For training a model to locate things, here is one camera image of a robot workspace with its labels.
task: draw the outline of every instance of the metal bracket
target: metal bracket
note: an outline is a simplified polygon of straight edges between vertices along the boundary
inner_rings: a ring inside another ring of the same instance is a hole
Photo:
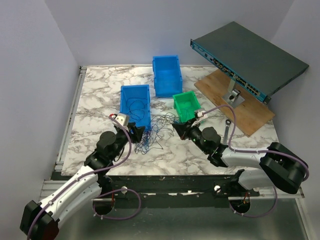
[[[231,79],[228,86],[228,92],[222,97],[222,99],[234,109],[245,101],[245,99],[240,96],[240,91],[235,88],[236,81]]]

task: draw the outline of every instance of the plastic bin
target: plastic bin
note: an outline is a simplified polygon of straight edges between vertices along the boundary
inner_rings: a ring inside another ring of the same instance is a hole
[[[121,87],[120,113],[130,116],[129,122],[137,127],[151,129],[149,85],[130,85]]]
[[[171,98],[182,93],[182,75],[177,55],[154,56],[152,68],[156,97]]]
[[[180,122],[186,121],[195,117],[195,110],[201,108],[198,99],[193,91],[187,91],[173,96],[174,109],[179,115]]]

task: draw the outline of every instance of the white marble surface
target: white marble surface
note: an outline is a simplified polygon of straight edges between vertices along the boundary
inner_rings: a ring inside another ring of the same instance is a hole
[[[194,83],[216,68],[211,66],[182,66],[183,91],[194,91],[200,105],[209,110],[214,105],[204,96]],[[62,175],[72,176],[83,165],[86,156],[94,151],[101,133],[115,131],[108,116],[120,109],[120,89],[122,85],[150,85],[151,118],[157,114],[174,113],[172,98],[155,97],[152,66],[92,66],[88,67],[77,106],[71,137],[64,159]],[[211,113],[202,125],[214,127],[223,136],[226,117],[219,111]],[[122,165],[111,169],[109,175],[207,175],[233,174],[243,167],[215,167],[191,141],[182,141],[177,133],[170,136],[168,131],[160,132],[159,141],[163,149],[151,149],[147,154],[131,152]],[[245,136],[238,128],[232,144],[242,148],[260,148],[278,141],[273,122],[270,121],[254,133]]]

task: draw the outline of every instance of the blue plastic container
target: blue plastic container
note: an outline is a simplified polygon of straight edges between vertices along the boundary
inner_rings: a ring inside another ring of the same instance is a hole
[[[121,86],[120,113],[130,116],[137,127],[151,129],[149,85]]]
[[[182,75],[177,55],[154,56],[152,67],[156,97],[172,98],[182,93]]]

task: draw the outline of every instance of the green bin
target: green bin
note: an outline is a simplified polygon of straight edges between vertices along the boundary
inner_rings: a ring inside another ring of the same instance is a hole
[[[173,95],[174,109],[179,115],[180,122],[185,123],[195,117],[195,110],[201,108],[194,91]]]

